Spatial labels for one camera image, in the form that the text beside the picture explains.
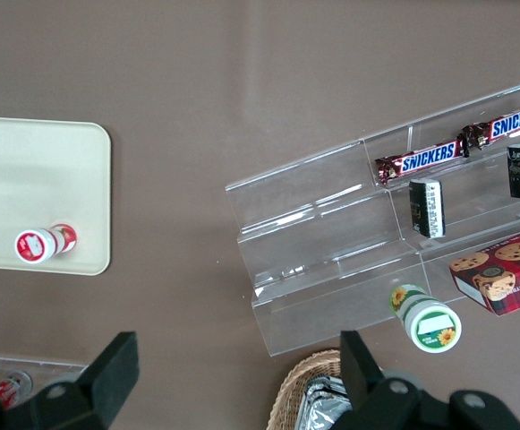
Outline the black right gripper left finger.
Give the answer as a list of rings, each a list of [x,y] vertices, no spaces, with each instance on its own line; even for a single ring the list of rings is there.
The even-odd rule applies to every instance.
[[[35,429],[108,429],[140,376],[137,334],[123,331],[74,381],[52,383],[30,401]]]

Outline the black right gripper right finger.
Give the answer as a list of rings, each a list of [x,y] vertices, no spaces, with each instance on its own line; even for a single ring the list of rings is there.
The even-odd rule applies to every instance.
[[[358,331],[340,335],[341,379],[352,409],[338,419],[340,429],[411,429],[421,395],[409,381],[386,377]]]

